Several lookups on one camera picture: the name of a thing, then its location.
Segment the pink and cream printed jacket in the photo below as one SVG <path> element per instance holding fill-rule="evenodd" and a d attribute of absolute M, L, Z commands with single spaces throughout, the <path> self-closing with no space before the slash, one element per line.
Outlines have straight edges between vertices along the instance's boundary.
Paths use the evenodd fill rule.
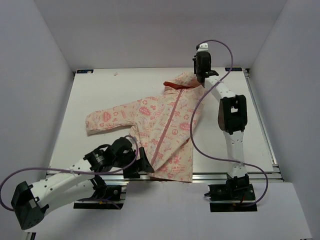
<path fill-rule="evenodd" d="M 179 182 L 193 180 L 194 130 L 204 103 L 205 89 L 192 72 L 165 81 L 164 92 L 133 102 L 97 110 L 87 115 L 86 133 L 94 135 L 117 127 L 130 127 L 129 134 L 144 147 L 154 169 L 149 176 Z"/>

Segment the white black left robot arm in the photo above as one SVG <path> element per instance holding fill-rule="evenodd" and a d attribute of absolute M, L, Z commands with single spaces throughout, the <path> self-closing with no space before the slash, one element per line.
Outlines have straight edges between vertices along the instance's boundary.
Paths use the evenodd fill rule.
<path fill-rule="evenodd" d="M 120 137 L 85 154 L 68 169 L 31 184 L 18 184 L 11 206 L 20 228 L 28 230 L 52 211 L 75 201 L 114 204 L 120 199 L 120 187 L 108 186 L 104 175 L 120 171 L 129 179 L 139 178 L 140 172 L 154 173 L 144 147 L 133 149 L 135 143 L 130 136 Z"/>

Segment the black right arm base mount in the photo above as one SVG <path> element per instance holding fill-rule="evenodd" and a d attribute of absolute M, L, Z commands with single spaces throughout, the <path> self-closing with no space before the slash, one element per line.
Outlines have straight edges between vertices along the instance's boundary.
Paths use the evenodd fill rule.
<path fill-rule="evenodd" d="M 204 194 L 209 198 L 212 213 L 257 212 L 256 195 L 249 176 L 227 176 L 224 184 L 210 184 L 208 192 Z"/>

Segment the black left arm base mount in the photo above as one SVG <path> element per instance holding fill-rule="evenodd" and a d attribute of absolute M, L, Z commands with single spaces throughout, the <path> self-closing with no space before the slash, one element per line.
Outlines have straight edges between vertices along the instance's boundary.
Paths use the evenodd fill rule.
<path fill-rule="evenodd" d="M 83 210 L 121 210 L 125 201 L 126 188 L 121 185 L 106 185 L 95 190 L 89 198 L 83 198 L 73 204 L 74 209 Z"/>

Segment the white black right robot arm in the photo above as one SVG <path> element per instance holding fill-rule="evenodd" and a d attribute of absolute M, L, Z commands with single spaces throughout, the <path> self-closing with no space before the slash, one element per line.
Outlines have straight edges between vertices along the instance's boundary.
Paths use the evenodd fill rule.
<path fill-rule="evenodd" d="M 243 148 L 244 130 L 248 123 L 247 100 L 244 95 L 235 94 L 220 81 L 219 74 L 211 69 L 211 60 L 207 43 L 196 47 L 194 73 L 198 82 L 219 103 L 217 123 L 225 137 L 229 162 L 225 192 L 229 198 L 236 200 L 250 184 Z"/>

